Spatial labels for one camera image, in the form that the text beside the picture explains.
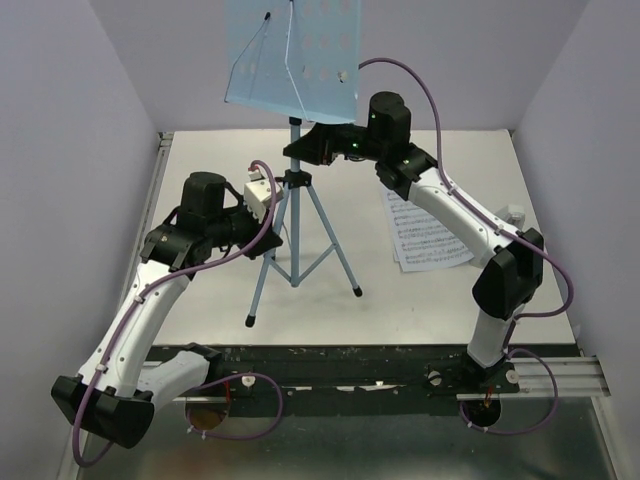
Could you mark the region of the light blue music stand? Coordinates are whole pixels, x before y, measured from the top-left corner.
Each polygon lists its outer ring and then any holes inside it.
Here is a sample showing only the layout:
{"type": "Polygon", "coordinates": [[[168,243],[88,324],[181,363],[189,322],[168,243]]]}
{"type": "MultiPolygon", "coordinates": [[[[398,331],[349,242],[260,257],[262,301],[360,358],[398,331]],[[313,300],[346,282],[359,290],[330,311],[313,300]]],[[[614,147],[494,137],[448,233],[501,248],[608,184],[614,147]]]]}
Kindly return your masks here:
{"type": "MultiPolygon", "coordinates": [[[[355,118],[357,88],[350,74],[359,51],[361,4],[349,2],[339,13],[334,1],[228,1],[226,9],[229,76],[224,100],[285,115],[290,138],[301,136],[305,121],[336,124],[355,118]]],[[[284,198],[274,229],[289,237],[290,267],[283,269],[268,251],[257,279],[245,325],[254,326],[269,271],[292,288],[337,255],[353,294],[363,292],[318,197],[310,172],[297,158],[283,179],[284,198]],[[329,245],[307,268],[300,265],[301,195],[308,194],[329,245]]]]}

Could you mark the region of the grey metronome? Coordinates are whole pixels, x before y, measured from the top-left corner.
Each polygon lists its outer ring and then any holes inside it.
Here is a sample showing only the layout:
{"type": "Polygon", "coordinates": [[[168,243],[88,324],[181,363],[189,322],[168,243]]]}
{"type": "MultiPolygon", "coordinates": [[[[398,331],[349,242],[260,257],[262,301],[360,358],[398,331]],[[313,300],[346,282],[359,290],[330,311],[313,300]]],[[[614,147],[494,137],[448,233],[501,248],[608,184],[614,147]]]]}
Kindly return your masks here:
{"type": "Polygon", "coordinates": [[[526,222],[525,209],[517,204],[505,205],[495,213],[495,216],[518,230],[522,230],[526,222]]]}

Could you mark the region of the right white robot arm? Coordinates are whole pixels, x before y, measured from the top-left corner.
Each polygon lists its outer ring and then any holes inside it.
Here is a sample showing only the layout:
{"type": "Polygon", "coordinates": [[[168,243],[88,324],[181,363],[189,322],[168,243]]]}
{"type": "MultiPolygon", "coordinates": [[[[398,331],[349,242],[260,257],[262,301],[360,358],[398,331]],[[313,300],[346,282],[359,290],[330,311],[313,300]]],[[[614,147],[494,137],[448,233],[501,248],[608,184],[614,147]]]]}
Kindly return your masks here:
{"type": "Polygon", "coordinates": [[[470,361],[459,371],[462,384],[480,392],[496,380],[494,366],[505,357],[515,317],[542,283],[538,252],[544,240],[537,230],[522,232],[447,185],[438,161],[411,142],[410,130],[411,112],[402,97],[383,91],[369,102],[367,125],[317,123],[283,153],[319,166],[339,155],[374,161],[387,189],[434,216],[473,254],[481,270],[472,288],[479,315],[467,346],[470,361]]]}

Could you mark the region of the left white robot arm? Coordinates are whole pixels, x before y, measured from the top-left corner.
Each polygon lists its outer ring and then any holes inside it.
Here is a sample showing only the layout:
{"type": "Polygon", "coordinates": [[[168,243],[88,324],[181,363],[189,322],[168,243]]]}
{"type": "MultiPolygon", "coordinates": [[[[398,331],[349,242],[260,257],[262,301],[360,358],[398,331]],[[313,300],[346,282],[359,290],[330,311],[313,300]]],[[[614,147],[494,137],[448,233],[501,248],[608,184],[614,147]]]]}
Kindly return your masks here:
{"type": "Polygon", "coordinates": [[[194,389],[214,393],[222,380],[218,352],[197,344],[146,370],[154,341],[197,273],[281,245],[273,230],[282,189],[269,167],[253,162],[237,191],[222,175],[194,172],[180,203],[145,237],[130,289],[106,334],[51,396],[72,426],[124,448],[137,445],[157,412],[194,389]]]}

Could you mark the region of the sheet music page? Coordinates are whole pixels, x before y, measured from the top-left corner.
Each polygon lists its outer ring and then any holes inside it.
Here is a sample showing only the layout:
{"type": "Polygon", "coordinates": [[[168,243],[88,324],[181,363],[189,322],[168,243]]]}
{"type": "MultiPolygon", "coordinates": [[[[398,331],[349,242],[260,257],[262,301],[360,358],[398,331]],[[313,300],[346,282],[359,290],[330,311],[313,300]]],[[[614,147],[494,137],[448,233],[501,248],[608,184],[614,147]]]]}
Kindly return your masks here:
{"type": "Polygon", "coordinates": [[[440,221],[413,203],[388,205],[388,220],[394,259],[403,273],[425,272],[457,267],[473,255],[440,221]]]}
{"type": "Polygon", "coordinates": [[[388,205],[403,205],[405,201],[394,191],[383,188],[381,190],[383,201],[388,205]]]}

